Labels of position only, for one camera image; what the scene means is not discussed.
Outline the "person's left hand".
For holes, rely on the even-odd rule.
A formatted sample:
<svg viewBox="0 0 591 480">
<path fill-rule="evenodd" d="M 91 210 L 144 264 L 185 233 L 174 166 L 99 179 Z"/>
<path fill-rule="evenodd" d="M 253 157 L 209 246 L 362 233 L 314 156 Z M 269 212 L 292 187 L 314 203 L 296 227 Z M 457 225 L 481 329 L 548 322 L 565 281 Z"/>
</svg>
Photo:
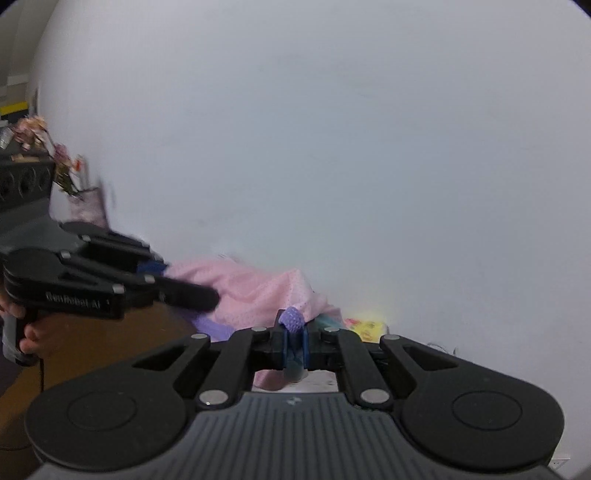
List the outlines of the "person's left hand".
<svg viewBox="0 0 591 480">
<path fill-rule="evenodd" d="M 1 318 L 4 322 L 10 318 L 18 319 L 25 316 L 25 310 L 14 304 L 4 290 L 1 290 Z M 19 349 L 24 354 L 35 354 L 42 358 L 54 352 L 60 345 L 67 325 L 60 318 L 43 318 L 26 324 L 23 338 L 19 341 Z"/>
</svg>

